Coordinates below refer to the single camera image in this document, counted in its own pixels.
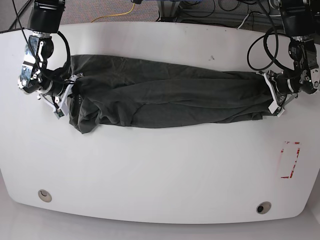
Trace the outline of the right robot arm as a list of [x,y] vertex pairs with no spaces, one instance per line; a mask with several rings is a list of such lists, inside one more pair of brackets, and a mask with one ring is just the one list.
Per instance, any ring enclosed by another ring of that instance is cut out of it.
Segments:
[[[71,73],[71,50],[66,37],[59,31],[65,1],[35,0],[27,29],[32,33],[25,37],[26,46],[18,87],[25,94],[38,93],[38,99],[48,104],[53,113],[61,118],[69,113],[67,99],[72,94],[76,80],[82,73]],[[47,68],[54,51],[52,34],[60,36],[66,48],[64,65],[55,70]]]

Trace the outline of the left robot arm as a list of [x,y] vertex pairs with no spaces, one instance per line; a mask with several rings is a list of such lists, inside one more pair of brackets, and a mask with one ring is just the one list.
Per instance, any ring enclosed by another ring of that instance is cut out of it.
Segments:
[[[280,115],[285,110],[285,105],[297,98],[300,92],[311,95],[320,90],[320,65],[314,41],[314,35],[320,32],[320,2],[279,0],[277,7],[281,25],[275,25],[260,1],[256,3],[271,23],[271,28],[261,37],[263,48],[271,60],[270,64],[275,64],[282,72],[275,73],[266,67],[256,71],[264,77],[271,92],[272,102],[268,110],[272,115]],[[293,69],[277,60],[279,36],[290,39],[288,54],[293,61]]]

